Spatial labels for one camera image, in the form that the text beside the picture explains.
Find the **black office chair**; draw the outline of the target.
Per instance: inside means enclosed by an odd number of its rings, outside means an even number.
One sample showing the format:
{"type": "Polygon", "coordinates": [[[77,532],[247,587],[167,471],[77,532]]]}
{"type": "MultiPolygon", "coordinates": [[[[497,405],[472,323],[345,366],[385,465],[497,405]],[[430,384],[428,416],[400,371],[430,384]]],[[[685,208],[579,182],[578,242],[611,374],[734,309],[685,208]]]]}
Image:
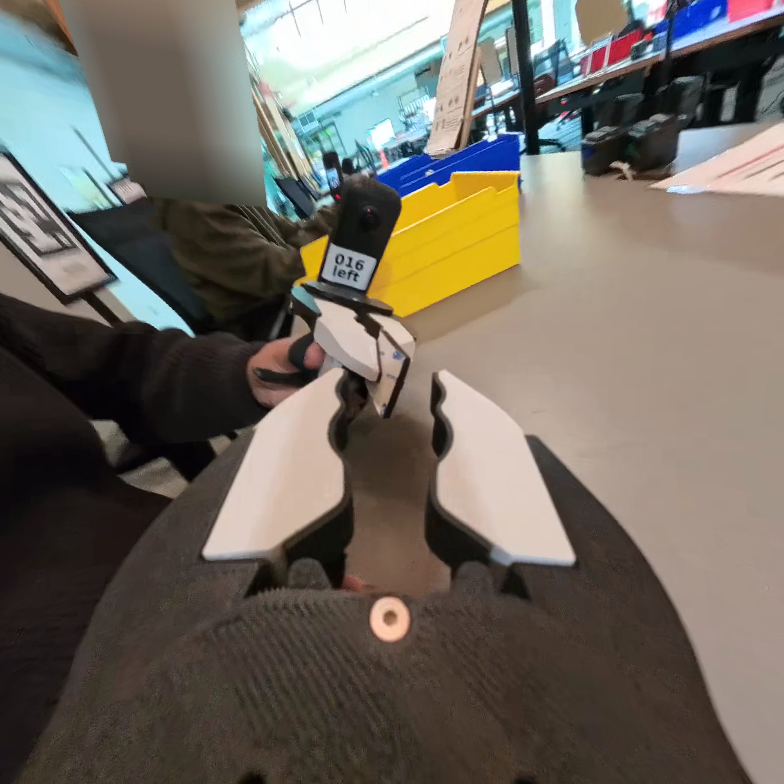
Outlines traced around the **black office chair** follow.
{"type": "Polygon", "coordinates": [[[144,198],[110,209],[66,211],[66,215],[171,307],[196,335],[216,330],[173,256],[169,235],[160,227],[152,201],[144,198]]]}

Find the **blue plastic bin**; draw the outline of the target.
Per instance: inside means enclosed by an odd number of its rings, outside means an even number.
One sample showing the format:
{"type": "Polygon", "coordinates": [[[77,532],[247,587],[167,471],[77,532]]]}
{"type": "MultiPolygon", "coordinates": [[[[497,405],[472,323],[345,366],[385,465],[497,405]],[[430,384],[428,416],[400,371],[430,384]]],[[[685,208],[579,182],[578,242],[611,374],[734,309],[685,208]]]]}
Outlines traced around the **blue plastic bin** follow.
{"type": "Polygon", "coordinates": [[[521,136],[501,133],[494,140],[482,140],[444,158],[419,154],[394,168],[376,174],[402,198],[431,183],[445,185],[454,173],[512,172],[520,170],[521,136]]]}

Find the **printed paper sheet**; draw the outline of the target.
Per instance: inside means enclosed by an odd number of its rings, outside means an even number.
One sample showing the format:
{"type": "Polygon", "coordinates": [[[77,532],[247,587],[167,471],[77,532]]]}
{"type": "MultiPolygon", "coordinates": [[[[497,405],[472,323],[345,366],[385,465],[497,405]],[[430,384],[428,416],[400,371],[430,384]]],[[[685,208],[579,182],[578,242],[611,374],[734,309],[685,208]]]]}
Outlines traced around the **printed paper sheet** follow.
{"type": "Polygon", "coordinates": [[[707,162],[652,184],[675,194],[783,197],[783,122],[770,125],[707,162]]]}

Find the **cardboard sheet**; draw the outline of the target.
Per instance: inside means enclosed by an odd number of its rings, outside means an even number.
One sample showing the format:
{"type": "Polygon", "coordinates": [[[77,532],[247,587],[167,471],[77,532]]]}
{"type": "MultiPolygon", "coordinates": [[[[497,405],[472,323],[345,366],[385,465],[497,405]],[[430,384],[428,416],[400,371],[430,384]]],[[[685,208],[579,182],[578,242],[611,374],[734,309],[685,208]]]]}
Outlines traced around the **cardboard sheet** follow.
{"type": "Polygon", "coordinates": [[[426,153],[444,158],[465,147],[477,87],[477,39],[486,1],[456,1],[437,83],[426,153]]]}

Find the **framed tag poster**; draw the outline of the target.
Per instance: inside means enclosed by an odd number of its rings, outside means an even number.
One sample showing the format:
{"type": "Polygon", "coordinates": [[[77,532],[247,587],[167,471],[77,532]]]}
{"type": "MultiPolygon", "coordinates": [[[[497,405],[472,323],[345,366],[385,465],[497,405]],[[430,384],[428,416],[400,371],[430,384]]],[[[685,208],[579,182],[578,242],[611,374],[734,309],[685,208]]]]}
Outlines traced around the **framed tag poster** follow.
{"type": "Polygon", "coordinates": [[[84,302],[106,323],[122,319],[99,297],[117,282],[74,223],[9,150],[1,150],[1,240],[62,305],[84,302]]]}

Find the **black metal post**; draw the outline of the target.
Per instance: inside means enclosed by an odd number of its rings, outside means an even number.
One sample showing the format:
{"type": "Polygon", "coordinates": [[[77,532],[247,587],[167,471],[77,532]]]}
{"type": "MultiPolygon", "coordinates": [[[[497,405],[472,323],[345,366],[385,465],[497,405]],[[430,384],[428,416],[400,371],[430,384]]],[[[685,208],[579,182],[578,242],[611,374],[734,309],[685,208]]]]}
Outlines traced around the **black metal post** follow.
{"type": "Polygon", "coordinates": [[[534,69],[531,54],[531,26],[527,1],[512,1],[518,63],[521,120],[525,136],[525,153],[540,153],[539,120],[535,100],[534,69]]]}

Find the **blue storage bin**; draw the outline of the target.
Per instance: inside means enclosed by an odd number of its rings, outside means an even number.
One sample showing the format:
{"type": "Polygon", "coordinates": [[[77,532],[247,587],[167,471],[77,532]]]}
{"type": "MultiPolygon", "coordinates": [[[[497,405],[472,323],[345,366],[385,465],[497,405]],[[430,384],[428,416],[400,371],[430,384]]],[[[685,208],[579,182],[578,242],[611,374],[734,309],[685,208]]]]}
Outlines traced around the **blue storage bin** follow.
{"type": "MultiPolygon", "coordinates": [[[[652,21],[650,22],[652,38],[659,38],[662,42],[666,39],[669,29],[669,21],[667,19],[668,3],[667,1],[659,2],[656,10],[651,10],[649,13],[650,19],[655,19],[655,24],[652,21]]],[[[674,17],[673,41],[676,42],[681,40],[681,38],[695,34],[697,31],[724,18],[727,12],[727,1],[681,2],[674,17]]]]}

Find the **person's left hand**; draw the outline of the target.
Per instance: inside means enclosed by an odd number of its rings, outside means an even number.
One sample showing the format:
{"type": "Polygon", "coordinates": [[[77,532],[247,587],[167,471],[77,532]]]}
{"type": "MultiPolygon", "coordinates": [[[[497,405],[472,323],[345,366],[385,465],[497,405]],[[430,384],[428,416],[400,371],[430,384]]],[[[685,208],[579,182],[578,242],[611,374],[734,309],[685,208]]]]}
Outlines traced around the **person's left hand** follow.
{"type": "Polygon", "coordinates": [[[246,376],[260,406],[274,408],[313,382],[325,361],[325,351],[311,333],[263,344],[249,359],[246,376]]]}

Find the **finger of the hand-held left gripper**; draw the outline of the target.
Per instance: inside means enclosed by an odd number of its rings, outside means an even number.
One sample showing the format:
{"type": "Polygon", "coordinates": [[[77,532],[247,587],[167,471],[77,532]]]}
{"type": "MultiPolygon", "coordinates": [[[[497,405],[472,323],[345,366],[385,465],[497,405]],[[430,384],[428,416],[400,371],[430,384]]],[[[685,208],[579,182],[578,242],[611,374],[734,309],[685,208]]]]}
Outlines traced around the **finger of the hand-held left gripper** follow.
{"type": "Polygon", "coordinates": [[[408,376],[417,341],[395,318],[369,314],[366,330],[376,340],[379,374],[366,382],[369,400],[379,417],[392,416],[408,376]]]}
{"type": "Polygon", "coordinates": [[[349,419],[356,417],[356,399],[365,389],[364,400],[383,417],[379,397],[381,360],[377,338],[359,321],[350,308],[328,299],[315,299],[319,315],[314,323],[314,341],[326,354],[323,375],[336,378],[336,395],[349,419]]]}

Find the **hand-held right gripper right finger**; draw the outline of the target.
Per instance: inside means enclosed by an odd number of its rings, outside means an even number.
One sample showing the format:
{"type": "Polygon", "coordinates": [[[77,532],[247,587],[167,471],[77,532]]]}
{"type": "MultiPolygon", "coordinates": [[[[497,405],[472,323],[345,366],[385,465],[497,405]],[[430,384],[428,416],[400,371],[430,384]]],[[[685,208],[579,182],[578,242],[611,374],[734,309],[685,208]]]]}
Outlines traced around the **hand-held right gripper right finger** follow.
{"type": "Polygon", "coordinates": [[[452,372],[433,374],[436,464],[426,544],[452,576],[468,563],[576,566],[575,549],[522,427],[452,372]]]}

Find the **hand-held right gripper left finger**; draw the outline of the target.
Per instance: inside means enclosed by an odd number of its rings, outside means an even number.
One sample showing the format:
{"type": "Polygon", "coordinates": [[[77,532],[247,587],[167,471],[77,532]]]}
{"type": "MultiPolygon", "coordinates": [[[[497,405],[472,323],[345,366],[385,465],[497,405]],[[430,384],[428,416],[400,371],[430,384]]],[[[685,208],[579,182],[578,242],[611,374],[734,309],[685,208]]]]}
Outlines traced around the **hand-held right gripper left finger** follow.
{"type": "Polygon", "coordinates": [[[335,587],[346,575],[354,500],[343,457],[349,373],[333,368],[256,426],[202,547],[212,564],[256,563],[275,583],[316,561],[335,587]]]}

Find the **black device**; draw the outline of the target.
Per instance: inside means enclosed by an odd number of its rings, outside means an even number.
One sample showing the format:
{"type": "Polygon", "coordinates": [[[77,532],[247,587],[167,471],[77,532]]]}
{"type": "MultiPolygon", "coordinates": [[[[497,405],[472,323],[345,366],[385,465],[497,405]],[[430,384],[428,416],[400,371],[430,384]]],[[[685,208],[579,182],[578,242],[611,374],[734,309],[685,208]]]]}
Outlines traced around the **black device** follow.
{"type": "Polygon", "coordinates": [[[627,132],[626,161],[635,172],[662,170],[677,157],[681,126],[676,114],[657,113],[627,132]]]}
{"type": "Polygon", "coordinates": [[[611,171],[633,176],[630,162],[630,129],[621,125],[605,125],[583,137],[581,164],[584,174],[600,177],[611,171]]]}

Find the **person's left forearm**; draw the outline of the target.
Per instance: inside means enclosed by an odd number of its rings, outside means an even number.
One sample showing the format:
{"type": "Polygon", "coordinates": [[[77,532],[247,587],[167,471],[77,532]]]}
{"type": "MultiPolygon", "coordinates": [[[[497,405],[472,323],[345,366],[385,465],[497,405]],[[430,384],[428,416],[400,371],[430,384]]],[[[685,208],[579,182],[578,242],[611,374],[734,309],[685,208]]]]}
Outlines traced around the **person's left forearm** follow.
{"type": "Polygon", "coordinates": [[[196,442],[267,414],[248,365],[258,347],[235,336],[189,336],[138,321],[103,325],[1,297],[2,345],[89,419],[133,441],[196,442]]]}

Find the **yellow plastic bin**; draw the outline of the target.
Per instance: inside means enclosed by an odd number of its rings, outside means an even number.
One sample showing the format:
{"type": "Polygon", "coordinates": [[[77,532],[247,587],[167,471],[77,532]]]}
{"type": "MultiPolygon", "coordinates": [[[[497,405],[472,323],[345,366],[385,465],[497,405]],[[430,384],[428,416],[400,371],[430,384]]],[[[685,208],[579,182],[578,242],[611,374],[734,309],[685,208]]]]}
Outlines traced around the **yellow plastic bin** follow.
{"type": "Polygon", "coordinates": [[[369,297],[407,317],[520,262],[519,171],[455,172],[401,198],[369,297]]]}

